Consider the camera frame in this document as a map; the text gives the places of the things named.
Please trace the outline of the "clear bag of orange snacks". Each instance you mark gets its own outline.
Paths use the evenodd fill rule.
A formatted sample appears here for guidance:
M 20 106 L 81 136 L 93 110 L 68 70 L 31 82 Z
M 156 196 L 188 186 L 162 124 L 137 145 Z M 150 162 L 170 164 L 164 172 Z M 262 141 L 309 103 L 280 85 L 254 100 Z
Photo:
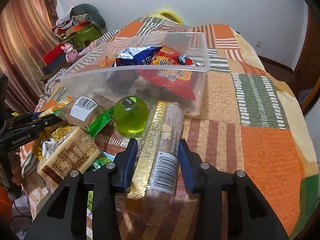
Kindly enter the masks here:
M 115 57 L 103 56 L 98 61 L 98 67 L 99 68 L 110 68 L 114 65 L 115 61 L 116 61 Z

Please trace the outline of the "gold trimmed cracker sleeve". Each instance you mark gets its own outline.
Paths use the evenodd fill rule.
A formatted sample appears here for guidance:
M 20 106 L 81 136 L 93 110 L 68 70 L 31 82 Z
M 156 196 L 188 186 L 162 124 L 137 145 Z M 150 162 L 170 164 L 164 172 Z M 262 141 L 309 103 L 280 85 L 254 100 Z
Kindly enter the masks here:
M 130 191 L 123 200 L 127 212 L 164 212 L 172 205 L 183 119 L 177 102 L 159 101 L 151 110 L 138 146 Z

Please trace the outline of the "blue red biscuit bag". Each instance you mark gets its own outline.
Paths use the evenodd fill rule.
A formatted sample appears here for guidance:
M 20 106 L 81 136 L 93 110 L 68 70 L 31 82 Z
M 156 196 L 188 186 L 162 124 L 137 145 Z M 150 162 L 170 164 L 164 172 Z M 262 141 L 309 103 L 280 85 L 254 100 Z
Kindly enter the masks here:
M 116 58 L 113 66 L 146 65 L 151 62 L 162 46 L 127 47 Z

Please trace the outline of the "red snack packet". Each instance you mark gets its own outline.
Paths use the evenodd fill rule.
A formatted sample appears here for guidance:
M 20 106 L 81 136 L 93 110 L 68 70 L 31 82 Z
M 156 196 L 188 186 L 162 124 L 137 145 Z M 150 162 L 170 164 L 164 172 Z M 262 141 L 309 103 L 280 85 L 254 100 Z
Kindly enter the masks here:
M 164 66 L 190 66 L 193 63 L 190 58 L 167 46 L 162 46 L 150 62 L 151 65 Z M 199 75 L 191 70 L 138 69 L 136 72 L 153 85 L 164 87 L 184 99 L 196 100 L 194 88 Z

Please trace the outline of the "wrapped square cracker block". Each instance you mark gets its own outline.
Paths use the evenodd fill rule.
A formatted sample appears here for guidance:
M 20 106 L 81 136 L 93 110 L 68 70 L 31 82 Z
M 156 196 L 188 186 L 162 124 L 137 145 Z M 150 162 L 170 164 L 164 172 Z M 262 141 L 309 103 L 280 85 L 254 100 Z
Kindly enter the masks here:
M 84 173 L 99 155 L 94 140 L 80 127 L 73 126 L 46 151 L 39 161 L 37 173 L 47 187 L 55 189 L 70 172 Z

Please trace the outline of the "green edged clear snack bag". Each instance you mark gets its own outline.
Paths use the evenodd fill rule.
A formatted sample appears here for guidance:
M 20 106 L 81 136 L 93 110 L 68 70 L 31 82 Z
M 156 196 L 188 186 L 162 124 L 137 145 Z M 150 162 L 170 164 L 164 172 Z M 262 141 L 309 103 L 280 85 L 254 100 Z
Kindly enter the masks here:
M 92 138 L 114 119 L 115 102 L 102 95 L 81 96 L 54 114 L 73 126 L 79 126 Z

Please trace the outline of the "red shoe box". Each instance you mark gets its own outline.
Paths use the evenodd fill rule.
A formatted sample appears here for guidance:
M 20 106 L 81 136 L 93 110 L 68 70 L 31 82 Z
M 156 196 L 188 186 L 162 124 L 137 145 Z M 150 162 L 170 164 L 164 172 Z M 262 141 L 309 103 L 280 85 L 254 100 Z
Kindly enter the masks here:
M 51 74 L 61 64 L 66 63 L 66 54 L 63 48 L 63 43 L 58 44 L 40 59 L 38 63 L 43 74 Z

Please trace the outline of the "pink plush toy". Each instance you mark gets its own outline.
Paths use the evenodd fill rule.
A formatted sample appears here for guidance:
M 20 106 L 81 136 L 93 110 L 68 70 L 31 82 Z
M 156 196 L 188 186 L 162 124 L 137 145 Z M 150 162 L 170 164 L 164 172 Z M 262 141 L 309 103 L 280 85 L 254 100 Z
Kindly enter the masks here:
M 78 52 L 73 48 L 73 45 L 70 43 L 65 43 L 61 49 L 63 49 L 66 55 L 66 61 L 68 64 L 73 64 L 77 61 Z

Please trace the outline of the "green jelly cup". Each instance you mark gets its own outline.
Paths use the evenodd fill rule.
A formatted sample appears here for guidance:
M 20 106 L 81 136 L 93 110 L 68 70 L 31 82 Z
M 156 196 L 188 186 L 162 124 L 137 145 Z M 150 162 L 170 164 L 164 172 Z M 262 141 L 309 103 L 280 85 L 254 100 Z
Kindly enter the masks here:
M 118 133 L 127 138 L 142 136 L 148 116 L 147 104 L 137 96 L 123 97 L 114 106 Z

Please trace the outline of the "patchwork orange green bedspread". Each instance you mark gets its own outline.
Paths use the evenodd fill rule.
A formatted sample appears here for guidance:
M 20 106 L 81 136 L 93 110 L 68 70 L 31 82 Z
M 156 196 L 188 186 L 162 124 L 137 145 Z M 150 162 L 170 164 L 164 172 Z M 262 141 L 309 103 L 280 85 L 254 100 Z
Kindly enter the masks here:
M 227 25 L 192 28 L 148 16 L 113 39 L 180 31 L 203 33 L 210 59 L 201 107 L 185 116 L 184 139 L 219 170 L 248 172 L 294 239 L 319 203 L 315 150 L 296 97 L 265 71 L 254 49 Z

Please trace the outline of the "striped orange curtain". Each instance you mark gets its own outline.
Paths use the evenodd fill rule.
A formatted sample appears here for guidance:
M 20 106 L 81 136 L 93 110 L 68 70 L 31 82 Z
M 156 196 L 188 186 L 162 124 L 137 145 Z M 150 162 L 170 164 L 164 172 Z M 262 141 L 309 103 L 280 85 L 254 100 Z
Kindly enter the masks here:
M 46 0 L 9 0 L 1 12 L 1 73 L 8 77 L 6 104 L 32 112 L 44 92 L 40 61 L 58 44 Z

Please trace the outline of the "pile of clothes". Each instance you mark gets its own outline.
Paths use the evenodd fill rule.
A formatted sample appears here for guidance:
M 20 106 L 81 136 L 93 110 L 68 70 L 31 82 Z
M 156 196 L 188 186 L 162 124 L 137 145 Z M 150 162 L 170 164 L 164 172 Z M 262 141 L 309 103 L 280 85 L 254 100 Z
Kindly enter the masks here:
M 107 26 L 95 6 L 82 3 L 58 19 L 52 30 L 63 44 L 71 43 L 75 49 L 82 50 L 102 37 L 107 32 Z

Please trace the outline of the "clear plastic storage bin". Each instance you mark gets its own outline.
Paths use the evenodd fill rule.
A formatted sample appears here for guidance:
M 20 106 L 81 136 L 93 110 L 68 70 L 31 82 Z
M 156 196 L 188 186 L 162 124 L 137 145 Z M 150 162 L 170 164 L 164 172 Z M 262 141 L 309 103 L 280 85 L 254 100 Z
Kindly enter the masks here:
M 165 64 L 114 67 L 116 57 L 126 48 L 167 47 L 192 66 Z M 61 77 L 68 94 L 100 94 L 113 101 L 136 95 L 148 105 L 158 100 L 177 102 L 185 114 L 199 115 L 206 72 L 210 69 L 208 47 L 203 33 L 161 33 L 122 37 L 102 43 L 73 64 Z

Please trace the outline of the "brown wooden door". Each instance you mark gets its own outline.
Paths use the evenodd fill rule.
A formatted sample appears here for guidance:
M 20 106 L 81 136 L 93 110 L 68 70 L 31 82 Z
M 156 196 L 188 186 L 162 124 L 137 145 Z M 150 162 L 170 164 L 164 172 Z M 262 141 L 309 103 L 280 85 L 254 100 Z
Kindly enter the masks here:
M 300 104 L 306 115 L 319 99 L 319 17 L 310 8 L 303 49 L 293 74 L 295 96 L 303 91 L 310 92 Z

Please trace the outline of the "yellow pillow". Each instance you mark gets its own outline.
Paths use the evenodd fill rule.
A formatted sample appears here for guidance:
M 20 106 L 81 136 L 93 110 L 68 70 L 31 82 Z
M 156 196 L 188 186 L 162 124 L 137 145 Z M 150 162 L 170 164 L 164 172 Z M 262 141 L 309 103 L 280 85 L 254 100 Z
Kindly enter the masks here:
M 180 16 L 178 16 L 178 14 L 174 13 L 172 10 L 169 10 L 169 9 L 159 10 L 155 14 L 150 14 L 149 16 L 161 18 L 163 20 L 168 20 L 178 24 L 184 24 L 184 21 L 180 18 Z

